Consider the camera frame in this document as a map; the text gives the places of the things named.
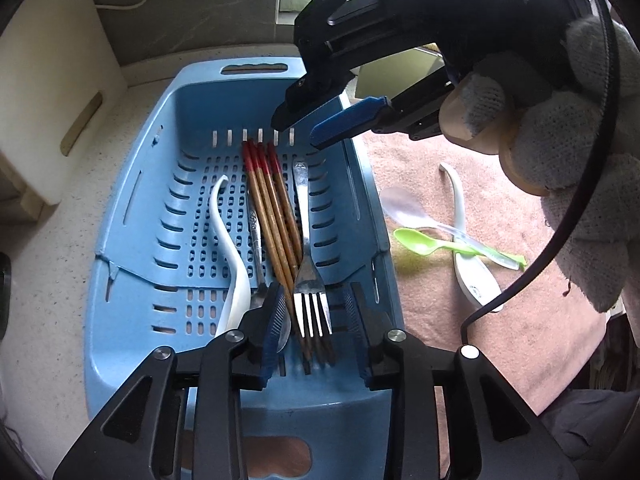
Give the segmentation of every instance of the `gray wall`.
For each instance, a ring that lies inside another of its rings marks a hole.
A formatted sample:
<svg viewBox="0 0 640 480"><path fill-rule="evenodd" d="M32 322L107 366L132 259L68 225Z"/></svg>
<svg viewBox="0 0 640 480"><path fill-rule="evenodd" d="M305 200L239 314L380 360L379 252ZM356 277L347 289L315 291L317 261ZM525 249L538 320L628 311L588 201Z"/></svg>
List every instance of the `gray wall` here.
<svg viewBox="0 0 640 480"><path fill-rule="evenodd" d="M291 43L293 37L293 27L275 24L276 0L148 0L135 10L98 12L121 65L211 46Z"/></svg>

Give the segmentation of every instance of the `green spoon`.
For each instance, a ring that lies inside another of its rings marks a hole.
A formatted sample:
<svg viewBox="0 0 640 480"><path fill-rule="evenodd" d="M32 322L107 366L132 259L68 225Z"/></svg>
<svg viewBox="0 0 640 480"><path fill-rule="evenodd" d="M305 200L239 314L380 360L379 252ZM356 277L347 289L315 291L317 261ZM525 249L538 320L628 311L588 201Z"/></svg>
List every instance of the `green spoon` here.
<svg viewBox="0 0 640 480"><path fill-rule="evenodd" d="M394 236L396 237L396 240L404 245L404 247L409 249L411 252L420 254L420 256L429 256L429 254L437 251L438 249L448 249L449 251L457 251L462 254L479 254L482 256L482 253L476 251L473 247L470 247L467 244L431 238L416 229L407 229L402 227L394 231ZM523 267L527 266L527 261L524 259L524 256L520 254L502 254L508 258L516 260Z"/></svg>

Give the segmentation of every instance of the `black cable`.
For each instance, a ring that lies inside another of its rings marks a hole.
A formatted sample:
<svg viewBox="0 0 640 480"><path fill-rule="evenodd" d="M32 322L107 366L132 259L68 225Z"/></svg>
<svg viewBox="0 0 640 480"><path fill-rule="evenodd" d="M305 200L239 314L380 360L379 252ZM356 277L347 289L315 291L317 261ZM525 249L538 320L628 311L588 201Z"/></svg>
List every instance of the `black cable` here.
<svg viewBox="0 0 640 480"><path fill-rule="evenodd" d="M616 31L611 20L609 8L605 0L595 0L604 38L604 49L607 57L607 76L602 96L602 118L598 133L593 141L591 153L584 167L574 197L569 204L560 225L549 240L549 243L527 270L499 296L467 317L460 326L462 344L468 344L469 326L492 310L509 301L531 283L559 253L580 221L591 196L598 185L602 171L609 157L618 119L618 98L620 96L620 61L618 59L618 42Z"/></svg>

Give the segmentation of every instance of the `fork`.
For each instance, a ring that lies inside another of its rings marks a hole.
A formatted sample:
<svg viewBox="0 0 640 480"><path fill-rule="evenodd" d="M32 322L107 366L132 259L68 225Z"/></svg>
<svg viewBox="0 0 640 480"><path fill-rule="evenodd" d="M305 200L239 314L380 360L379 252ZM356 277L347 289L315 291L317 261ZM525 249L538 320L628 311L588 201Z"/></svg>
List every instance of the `fork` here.
<svg viewBox="0 0 640 480"><path fill-rule="evenodd" d="M314 337L314 318L318 327L317 336L323 337L322 328L325 326L329 335L332 334L331 318L329 317L329 304L326 300L324 283L318 272L318 268L311 257L309 222L309 169L303 160L297 160L293 164L293 179L298 194L300 206L300 221L302 224L302 263L293 286L293 303L296 309L296 317L302 337L307 335ZM305 331L305 315L308 325L308 334Z"/></svg>

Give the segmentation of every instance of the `metal screw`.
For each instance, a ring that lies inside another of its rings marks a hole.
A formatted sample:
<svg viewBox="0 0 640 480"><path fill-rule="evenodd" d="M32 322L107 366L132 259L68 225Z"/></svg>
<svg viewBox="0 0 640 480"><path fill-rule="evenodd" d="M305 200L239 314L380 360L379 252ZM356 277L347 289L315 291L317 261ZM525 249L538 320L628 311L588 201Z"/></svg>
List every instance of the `metal screw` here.
<svg viewBox="0 0 640 480"><path fill-rule="evenodd" d="M171 355L171 348L169 346L159 346L154 350L154 359L158 361L164 361Z"/></svg>
<svg viewBox="0 0 640 480"><path fill-rule="evenodd" d="M464 345L460 353L467 359L476 359L480 355L480 351L473 345Z"/></svg>
<svg viewBox="0 0 640 480"><path fill-rule="evenodd" d="M402 330L399 330L397 328L389 330L386 336L394 343L401 343L406 339L406 334Z"/></svg>
<svg viewBox="0 0 640 480"><path fill-rule="evenodd" d="M225 334L225 339L230 343L239 343L244 339L244 334L239 330L229 330L229 332Z"/></svg>

